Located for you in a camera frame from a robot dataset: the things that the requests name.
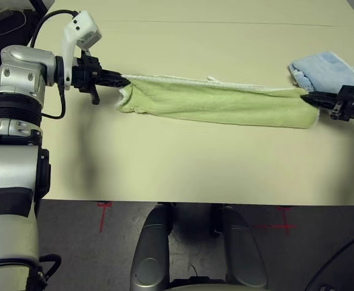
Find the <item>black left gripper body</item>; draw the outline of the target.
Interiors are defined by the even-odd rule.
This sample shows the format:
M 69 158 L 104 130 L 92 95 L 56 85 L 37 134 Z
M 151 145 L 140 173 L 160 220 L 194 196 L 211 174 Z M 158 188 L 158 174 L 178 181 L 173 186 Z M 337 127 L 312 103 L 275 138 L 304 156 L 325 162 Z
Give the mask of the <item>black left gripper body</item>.
M 99 105 L 100 98 L 96 90 L 96 82 L 102 71 L 99 59 L 90 55 L 82 55 L 74 61 L 71 85 L 81 93 L 88 93 L 93 105 Z

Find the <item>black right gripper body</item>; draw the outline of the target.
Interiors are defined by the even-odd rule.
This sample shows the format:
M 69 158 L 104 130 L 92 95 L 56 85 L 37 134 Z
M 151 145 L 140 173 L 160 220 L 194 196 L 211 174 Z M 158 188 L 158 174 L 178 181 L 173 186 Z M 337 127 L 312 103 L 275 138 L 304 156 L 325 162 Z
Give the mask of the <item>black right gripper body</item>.
M 332 120 L 350 121 L 354 119 L 354 86 L 344 85 L 336 96 L 336 104 L 331 111 Z

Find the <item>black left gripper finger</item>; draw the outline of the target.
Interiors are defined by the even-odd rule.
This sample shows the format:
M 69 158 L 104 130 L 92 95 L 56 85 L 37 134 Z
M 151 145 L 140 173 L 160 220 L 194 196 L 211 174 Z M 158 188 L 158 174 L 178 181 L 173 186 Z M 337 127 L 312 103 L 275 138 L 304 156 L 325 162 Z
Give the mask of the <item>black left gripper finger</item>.
M 128 79 L 123 77 L 120 73 L 102 70 L 100 73 L 100 82 L 130 82 Z
M 101 85 L 104 87 L 114 87 L 114 88 L 120 88 L 120 87 L 125 87 L 130 84 L 130 81 L 125 78 L 107 78 L 107 79 L 101 79 Z

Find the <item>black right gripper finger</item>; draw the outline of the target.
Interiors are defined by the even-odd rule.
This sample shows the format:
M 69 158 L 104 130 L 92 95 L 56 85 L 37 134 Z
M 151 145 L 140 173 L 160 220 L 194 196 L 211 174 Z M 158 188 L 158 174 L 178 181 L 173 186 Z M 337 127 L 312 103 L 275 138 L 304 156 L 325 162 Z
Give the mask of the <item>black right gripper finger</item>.
M 337 94 L 327 92 L 310 92 L 302 95 L 304 101 L 336 101 Z
M 323 109 L 333 109 L 338 102 L 335 97 L 302 96 L 301 99 L 314 107 Z

